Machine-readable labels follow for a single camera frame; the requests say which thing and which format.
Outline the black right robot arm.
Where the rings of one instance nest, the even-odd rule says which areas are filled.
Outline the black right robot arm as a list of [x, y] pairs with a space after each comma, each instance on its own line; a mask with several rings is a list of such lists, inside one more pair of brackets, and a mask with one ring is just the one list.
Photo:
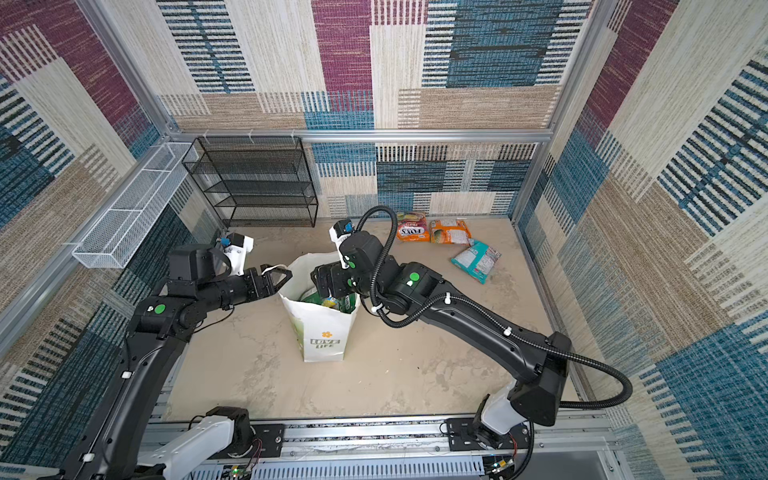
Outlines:
[[472, 426], [477, 442], [496, 448], [521, 423], [555, 425], [568, 376], [567, 361], [558, 354], [570, 351], [567, 336], [559, 332], [545, 336], [516, 325], [463, 295], [426, 265], [399, 263], [389, 253], [394, 233], [381, 242], [350, 219], [342, 219], [329, 235], [339, 259], [312, 271], [320, 295], [364, 296], [371, 303], [371, 314], [391, 328], [417, 321], [436, 326], [511, 375], [508, 386], [482, 400]]

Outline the teal white snack packet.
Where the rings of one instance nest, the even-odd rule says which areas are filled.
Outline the teal white snack packet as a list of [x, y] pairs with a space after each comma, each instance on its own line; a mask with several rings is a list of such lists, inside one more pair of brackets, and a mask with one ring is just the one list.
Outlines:
[[470, 239], [469, 246], [451, 259], [451, 263], [485, 284], [501, 254], [493, 247], [476, 239]]

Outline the green snack bag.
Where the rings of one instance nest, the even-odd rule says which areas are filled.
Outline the green snack bag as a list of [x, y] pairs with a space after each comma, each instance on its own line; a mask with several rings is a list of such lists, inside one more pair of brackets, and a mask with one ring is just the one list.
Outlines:
[[316, 288], [305, 291], [300, 297], [300, 302], [324, 306], [344, 314], [351, 314], [356, 308], [356, 297], [354, 294], [344, 297], [323, 297]]

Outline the orange snack bag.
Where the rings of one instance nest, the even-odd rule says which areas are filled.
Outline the orange snack bag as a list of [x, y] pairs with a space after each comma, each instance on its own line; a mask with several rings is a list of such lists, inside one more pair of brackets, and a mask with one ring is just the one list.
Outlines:
[[470, 245], [472, 235], [464, 220], [437, 219], [430, 221], [430, 240], [434, 244]]

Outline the orange Fox's candy bag back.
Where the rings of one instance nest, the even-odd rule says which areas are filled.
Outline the orange Fox's candy bag back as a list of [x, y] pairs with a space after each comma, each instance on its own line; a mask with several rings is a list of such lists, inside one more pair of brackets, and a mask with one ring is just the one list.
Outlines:
[[403, 242], [429, 242], [430, 231], [426, 215], [421, 212], [397, 213], [396, 238]]

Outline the white floral paper bag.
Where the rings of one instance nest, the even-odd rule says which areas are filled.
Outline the white floral paper bag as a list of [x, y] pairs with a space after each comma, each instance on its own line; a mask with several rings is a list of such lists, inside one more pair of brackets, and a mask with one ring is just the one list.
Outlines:
[[361, 310], [360, 296], [351, 314], [320, 305], [300, 302], [301, 295], [315, 288], [310, 278], [315, 267], [338, 261], [336, 253], [308, 253], [289, 266], [292, 279], [279, 296], [291, 320], [299, 350], [305, 362], [340, 362], [344, 359], [348, 338]]

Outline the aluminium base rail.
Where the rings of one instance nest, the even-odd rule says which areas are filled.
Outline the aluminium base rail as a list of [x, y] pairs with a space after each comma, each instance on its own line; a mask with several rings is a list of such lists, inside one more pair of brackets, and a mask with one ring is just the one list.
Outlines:
[[254, 439], [232, 453], [191, 456], [192, 422], [154, 422], [138, 443], [147, 466], [179, 479], [629, 479], [604, 414], [569, 410], [552, 427], [519, 424], [497, 448], [470, 430], [471, 415], [254, 420]]

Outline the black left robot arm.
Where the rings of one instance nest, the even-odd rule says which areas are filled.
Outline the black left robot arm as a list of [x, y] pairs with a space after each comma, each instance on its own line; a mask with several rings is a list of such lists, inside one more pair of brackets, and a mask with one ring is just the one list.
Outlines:
[[109, 387], [57, 478], [185, 479], [220, 451], [248, 449], [251, 428], [242, 411], [229, 409], [204, 419], [170, 452], [139, 456], [166, 379], [208, 314], [269, 298], [291, 277], [291, 271], [279, 265], [236, 275], [230, 259], [215, 246], [172, 250], [168, 276], [136, 305]]

